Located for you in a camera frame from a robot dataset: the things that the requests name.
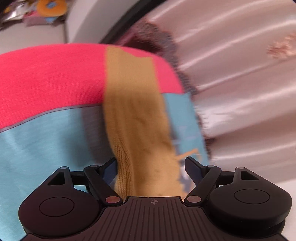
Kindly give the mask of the teal grey printed bedsheet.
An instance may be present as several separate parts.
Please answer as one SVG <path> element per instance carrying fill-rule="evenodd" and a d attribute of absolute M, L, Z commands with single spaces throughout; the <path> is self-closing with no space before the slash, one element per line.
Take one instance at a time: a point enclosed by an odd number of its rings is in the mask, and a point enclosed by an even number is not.
<path fill-rule="evenodd" d="M 20 240 L 22 201 L 61 166 L 112 158 L 102 101 L 101 44 L 43 45 L 1 54 L 1 240 Z"/>

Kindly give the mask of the orange plush toy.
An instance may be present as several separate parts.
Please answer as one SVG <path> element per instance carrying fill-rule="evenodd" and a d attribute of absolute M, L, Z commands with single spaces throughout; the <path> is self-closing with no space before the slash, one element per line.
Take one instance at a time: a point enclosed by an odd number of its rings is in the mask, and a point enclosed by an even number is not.
<path fill-rule="evenodd" d="M 38 14 L 46 18 L 65 15 L 67 8 L 67 3 L 64 0 L 40 0 L 36 5 Z"/>

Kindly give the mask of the pink satin curtain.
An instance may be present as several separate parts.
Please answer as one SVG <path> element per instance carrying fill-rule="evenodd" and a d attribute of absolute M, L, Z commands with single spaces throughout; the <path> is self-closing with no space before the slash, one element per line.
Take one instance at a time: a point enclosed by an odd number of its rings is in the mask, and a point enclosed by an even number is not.
<path fill-rule="evenodd" d="M 294 1 L 165 1 L 117 44 L 175 68 L 212 164 L 295 178 Z"/>

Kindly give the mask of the mustard cable-knit sweater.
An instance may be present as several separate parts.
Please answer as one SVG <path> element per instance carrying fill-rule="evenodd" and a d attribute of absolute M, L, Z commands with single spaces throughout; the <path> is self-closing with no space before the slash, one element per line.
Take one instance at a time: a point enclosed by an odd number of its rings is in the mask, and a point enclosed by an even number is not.
<path fill-rule="evenodd" d="M 182 93 L 166 61 L 135 49 L 106 49 L 103 115 L 117 158 L 120 197 L 183 196 L 180 167 L 171 143 L 164 92 Z"/>

